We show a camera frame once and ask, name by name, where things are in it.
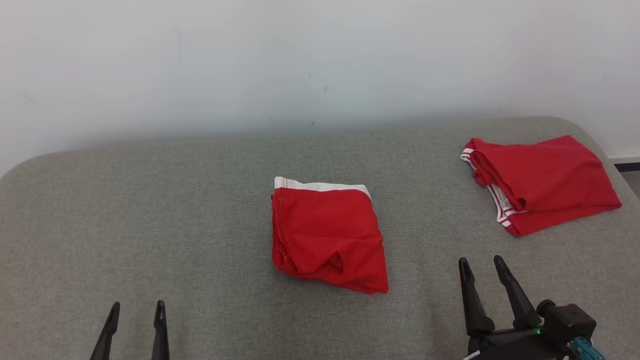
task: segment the white wall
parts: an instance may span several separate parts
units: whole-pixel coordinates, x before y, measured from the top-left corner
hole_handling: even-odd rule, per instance
[[[4,0],[0,174],[111,142],[556,115],[640,153],[637,0]]]

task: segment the gray mattress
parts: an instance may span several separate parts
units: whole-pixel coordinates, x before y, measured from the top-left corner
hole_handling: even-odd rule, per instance
[[[463,146],[567,134],[601,157],[623,207],[514,238]],[[275,176],[367,186],[388,294],[273,267]],[[503,328],[513,315],[500,254],[534,305],[578,304],[607,358],[638,358],[639,238],[638,198],[591,137],[557,118],[50,154],[0,181],[0,357],[88,359],[120,301],[111,358],[148,359],[163,299],[173,359],[461,359],[458,258]]]

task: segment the red and white trim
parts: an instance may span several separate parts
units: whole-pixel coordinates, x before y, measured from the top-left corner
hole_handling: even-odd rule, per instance
[[[367,191],[367,188],[364,185],[344,185],[344,184],[329,184],[329,183],[303,184],[298,181],[287,179],[282,176],[276,176],[273,182],[275,184],[276,189],[287,188],[287,189],[299,189],[299,190],[313,190],[317,192],[329,192],[332,190],[358,190],[367,194],[369,199],[371,199],[371,194],[369,194],[369,191]]]
[[[464,150],[462,150],[462,154],[460,155],[460,158],[466,161],[467,163],[469,163],[469,165],[471,165],[471,168],[476,170],[476,167],[471,162],[470,154],[473,151],[474,151],[473,149],[466,147]],[[495,207],[498,210],[498,215],[495,220],[498,221],[500,224],[502,224],[502,226],[504,227],[511,225],[511,222],[509,221],[509,216],[518,212],[513,209],[513,206],[511,206],[509,199],[507,199],[507,196],[504,194],[504,192],[502,191],[502,189],[500,189],[498,185],[489,184],[489,186],[487,186],[486,188],[491,193],[491,197],[493,197],[493,201],[495,202]]]

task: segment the wall baseboard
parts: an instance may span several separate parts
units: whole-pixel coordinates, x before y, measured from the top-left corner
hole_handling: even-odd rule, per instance
[[[640,163],[640,152],[607,155],[614,164]]]
[[[613,164],[619,172],[640,171],[640,163]]]

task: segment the folded red shorts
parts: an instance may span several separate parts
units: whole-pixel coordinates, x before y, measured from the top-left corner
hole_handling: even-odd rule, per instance
[[[622,206],[602,162],[571,136],[535,145],[473,138],[460,158],[489,189],[497,221],[515,236]]]
[[[373,294],[389,290],[378,218],[364,185],[275,178],[273,264],[302,280]]]

